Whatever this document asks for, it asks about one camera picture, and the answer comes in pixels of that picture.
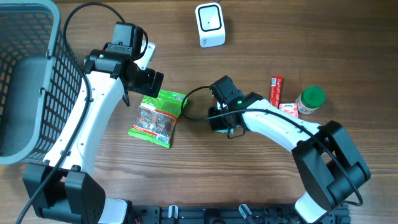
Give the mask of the red coffee stick sachet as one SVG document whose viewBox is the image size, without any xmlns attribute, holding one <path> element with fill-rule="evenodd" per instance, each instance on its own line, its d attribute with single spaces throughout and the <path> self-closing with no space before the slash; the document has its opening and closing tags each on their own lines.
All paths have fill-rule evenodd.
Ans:
<svg viewBox="0 0 398 224">
<path fill-rule="evenodd" d="M 278 108 L 280 104 L 280 98 L 282 94 L 282 84 L 284 78 L 281 76 L 272 76 L 271 77 L 271 88 L 269 94 L 269 102 L 274 107 Z"/>
</svg>

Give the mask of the red white tissue pack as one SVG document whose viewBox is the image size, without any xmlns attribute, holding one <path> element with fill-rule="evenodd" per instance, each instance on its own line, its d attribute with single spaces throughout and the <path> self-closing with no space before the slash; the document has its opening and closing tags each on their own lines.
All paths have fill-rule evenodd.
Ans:
<svg viewBox="0 0 398 224">
<path fill-rule="evenodd" d="M 279 109 L 295 118 L 299 117 L 299 111 L 296 103 L 281 103 L 279 105 Z"/>
</svg>

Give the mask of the green candy bag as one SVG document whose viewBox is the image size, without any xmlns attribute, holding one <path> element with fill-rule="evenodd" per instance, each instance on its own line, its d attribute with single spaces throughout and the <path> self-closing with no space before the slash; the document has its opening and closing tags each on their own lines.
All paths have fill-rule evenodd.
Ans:
<svg viewBox="0 0 398 224">
<path fill-rule="evenodd" d="M 175 125 L 186 95 L 160 90 L 157 98 L 145 96 L 128 135 L 170 148 Z"/>
</svg>

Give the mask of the green lid jar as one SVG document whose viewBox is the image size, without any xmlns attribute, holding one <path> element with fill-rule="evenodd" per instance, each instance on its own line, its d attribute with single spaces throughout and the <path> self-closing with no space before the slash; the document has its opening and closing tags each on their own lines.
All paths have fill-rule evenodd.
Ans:
<svg viewBox="0 0 398 224">
<path fill-rule="evenodd" d="M 295 103 L 299 113 L 311 114 L 321 107 L 325 100 L 326 94 L 319 86 L 309 86 L 299 95 Z"/>
</svg>

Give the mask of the teal snack packet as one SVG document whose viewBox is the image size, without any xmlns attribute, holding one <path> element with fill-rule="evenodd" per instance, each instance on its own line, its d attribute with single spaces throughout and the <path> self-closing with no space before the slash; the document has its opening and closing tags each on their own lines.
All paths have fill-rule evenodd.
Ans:
<svg viewBox="0 0 398 224">
<path fill-rule="evenodd" d="M 228 130 L 227 130 L 227 129 L 222 129 L 222 130 L 216 130 L 215 132 L 218 132 L 218 133 L 228 133 Z"/>
</svg>

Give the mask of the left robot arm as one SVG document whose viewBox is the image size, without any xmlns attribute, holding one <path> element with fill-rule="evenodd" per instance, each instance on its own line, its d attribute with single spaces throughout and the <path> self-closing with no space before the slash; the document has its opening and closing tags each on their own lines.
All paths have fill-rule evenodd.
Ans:
<svg viewBox="0 0 398 224">
<path fill-rule="evenodd" d="M 138 60 L 153 54 L 146 32 L 117 22 L 112 41 L 86 57 L 83 83 L 67 122 L 41 164 L 28 164 L 28 207 L 40 218 L 66 223 L 127 223 L 128 200 L 106 195 L 93 178 L 95 158 L 110 116 L 130 91 L 157 97 L 163 74 Z"/>
</svg>

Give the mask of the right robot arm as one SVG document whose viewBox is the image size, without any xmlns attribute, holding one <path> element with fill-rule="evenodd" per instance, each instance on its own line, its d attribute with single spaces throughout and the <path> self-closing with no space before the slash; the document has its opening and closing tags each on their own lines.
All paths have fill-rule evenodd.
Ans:
<svg viewBox="0 0 398 224">
<path fill-rule="evenodd" d="M 209 109 L 211 128 L 259 133 L 289 151 L 305 193 L 294 205 L 307 223 L 314 223 L 357 194 L 371 173 L 340 123 L 311 123 L 288 115 L 257 93 L 245 95 L 224 76 L 209 87 L 217 107 Z"/>
</svg>

